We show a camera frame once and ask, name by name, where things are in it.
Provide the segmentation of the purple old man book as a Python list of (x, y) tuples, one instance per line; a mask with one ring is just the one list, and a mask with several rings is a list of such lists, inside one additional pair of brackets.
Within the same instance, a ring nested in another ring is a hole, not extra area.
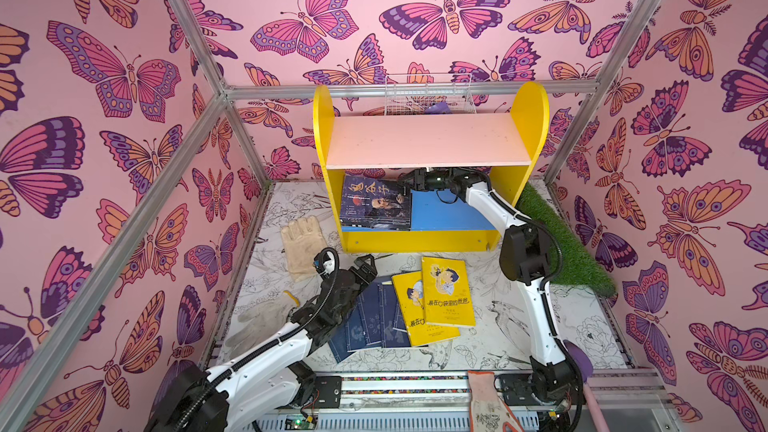
[(410, 231), (409, 221), (342, 221), (344, 231)]
[(412, 195), (398, 182), (346, 175), (341, 193), (342, 221), (409, 221)]

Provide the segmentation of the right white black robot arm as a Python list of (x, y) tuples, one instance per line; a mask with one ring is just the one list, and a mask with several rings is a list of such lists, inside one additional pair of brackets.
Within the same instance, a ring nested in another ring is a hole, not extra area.
[(550, 300), (550, 282), (564, 266), (554, 234), (508, 203), (492, 186), (488, 174), (469, 168), (419, 168), (398, 183), (411, 192), (448, 190), (478, 211), (500, 234), (499, 266), (521, 291), (531, 340), (533, 395), (541, 403), (582, 396), (581, 370), (561, 338)]

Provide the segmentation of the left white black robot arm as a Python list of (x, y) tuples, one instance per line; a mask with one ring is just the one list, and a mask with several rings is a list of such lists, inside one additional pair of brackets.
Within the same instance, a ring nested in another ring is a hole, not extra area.
[(313, 259), (319, 294), (276, 333), (205, 371), (188, 366), (158, 394), (147, 431), (238, 431), (283, 406), (302, 407), (315, 394), (316, 374), (304, 360), (344, 325), (358, 297), (377, 278), (371, 254), (340, 267), (334, 248)]

